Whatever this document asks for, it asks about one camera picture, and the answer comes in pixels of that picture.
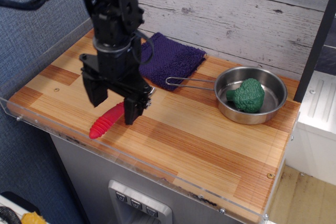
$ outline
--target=black cable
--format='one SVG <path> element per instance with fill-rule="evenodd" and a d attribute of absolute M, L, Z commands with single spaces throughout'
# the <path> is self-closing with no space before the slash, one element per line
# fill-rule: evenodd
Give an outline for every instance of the black cable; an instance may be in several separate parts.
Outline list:
<path fill-rule="evenodd" d="M 47 1 L 48 0 L 30 0 L 21 3 L 11 0 L 0 0 L 0 6 L 17 10 L 37 10 Z"/>
<path fill-rule="evenodd" d="M 0 221 L 6 221 L 8 224 L 21 224 L 16 213 L 8 207 L 0 207 Z"/>
<path fill-rule="evenodd" d="M 137 63 L 139 63 L 140 65 L 145 65 L 145 64 L 148 64 L 152 59 L 153 59 L 153 56 L 154 56 L 154 43 L 153 43 L 153 41 L 150 39 L 150 38 L 148 38 L 145 34 L 143 34 L 142 32 L 140 32 L 139 30 L 135 30 L 135 35 L 137 35 L 138 37 L 140 37 L 140 38 L 144 38 L 148 43 L 149 43 L 149 45 L 151 46 L 151 48 L 152 48 L 152 54 L 149 56 L 149 58 L 146 60 L 146 61 L 144 61 L 144 62 L 141 62 L 137 57 L 136 57 L 136 55 L 134 54 L 134 52 L 133 52 L 133 56 L 134 56 L 134 58 L 135 58 L 135 60 L 137 61 Z"/>

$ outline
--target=purple towel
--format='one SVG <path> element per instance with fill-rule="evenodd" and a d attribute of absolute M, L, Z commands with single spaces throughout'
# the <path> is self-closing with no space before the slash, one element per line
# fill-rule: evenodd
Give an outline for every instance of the purple towel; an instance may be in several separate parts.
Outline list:
<path fill-rule="evenodd" d="M 206 52 L 180 44 L 166 38 L 160 33 L 151 37 L 154 43 L 154 57 L 146 65 L 140 65 L 140 74 L 163 89 L 173 91 L 177 86 L 165 83 L 167 77 L 189 77 L 205 60 Z M 148 42 L 142 44 L 142 61 L 146 61 L 152 53 Z M 182 80 L 170 80 L 180 84 Z"/>

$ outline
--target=stainless steel pot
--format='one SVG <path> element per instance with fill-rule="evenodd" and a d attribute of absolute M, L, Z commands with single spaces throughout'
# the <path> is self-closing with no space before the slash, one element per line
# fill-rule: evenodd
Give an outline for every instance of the stainless steel pot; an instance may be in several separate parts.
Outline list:
<path fill-rule="evenodd" d="M 241 83 L 248 78 L 254 78 L 261 83 L 265 91 L 265 98 L 262 107 L 257 113 L 246 113 L 239 111 L 233 102 L 228 102 L 226 92 L 240 87 Z M 195 80 L 214 82 L 214 88 L 201 88 L 186 86 L 169 82 L 170 79 Z M 283 106 L 287 99 L 287 88 L 284 82 L 275 74 L 258 67 L 235 67 L 221 73 L 216 81 L 168 77 L 166 83 L 172 86 L 214 90 L 219 110 L 229 119 L 242 124 L 259 124 L 272 119 Z"/>

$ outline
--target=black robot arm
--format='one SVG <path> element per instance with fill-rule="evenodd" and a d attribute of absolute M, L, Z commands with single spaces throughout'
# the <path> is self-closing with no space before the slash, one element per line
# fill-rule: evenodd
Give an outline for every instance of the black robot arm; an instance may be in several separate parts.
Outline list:
<path fill-rule="evenodd" d="M 98 106 L 110 89 L 124 97 L 125 122 L 133 124 L 150 105 L 154 88 L 139 73 L 144 22 L 137 0 L 84 0 L 94 27 L 97 55 L 81 55 L 82 76 L 91 103 Z"/>

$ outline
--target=green broccoli toy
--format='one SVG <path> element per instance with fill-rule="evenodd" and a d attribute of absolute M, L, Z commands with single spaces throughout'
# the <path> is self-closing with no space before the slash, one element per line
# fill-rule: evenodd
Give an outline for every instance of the green broccoli toy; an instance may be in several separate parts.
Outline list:
<path fill-rule="evenodd" d="M 226 99 L 233 101 L 236 108 L 247 113 L 255 113 L 263 105 L 265 92 L 256 79 L 250 78 L 242 82 L 236 90 L 228 90 Z"/>

